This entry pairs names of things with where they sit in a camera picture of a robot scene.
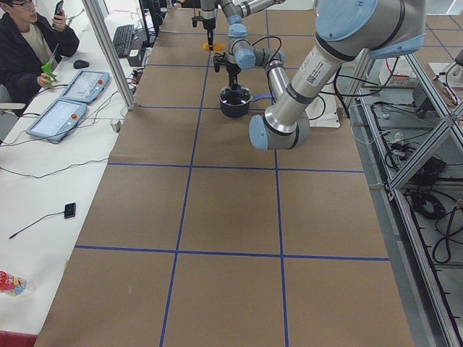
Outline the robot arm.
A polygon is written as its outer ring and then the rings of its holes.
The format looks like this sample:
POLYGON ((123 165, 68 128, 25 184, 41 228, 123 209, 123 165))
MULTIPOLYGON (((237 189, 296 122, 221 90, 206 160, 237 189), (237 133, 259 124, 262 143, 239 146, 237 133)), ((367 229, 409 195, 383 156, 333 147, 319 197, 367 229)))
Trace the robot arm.
POLYGON ((289 150, 307 139, 307 107, 348 61, 367 49, 371 59, 418 51, 425 40, 426 1, 315 1, 315 45, 263 115, 251 118, 259 150, 289 150))
POLYGON ((269 7, 283 4, 285 0, 252 0, 235 4, 230 0, 200 0, 199 15, 192 18, 192 26, 199 22, 207 33, 207 43, 203 46, 205 51, 217 50, 214 44, 214 30, 216 29, 216 10, 220 9, 230 25, 241 24, 242 20, 251 14, 261 12, 269 7))

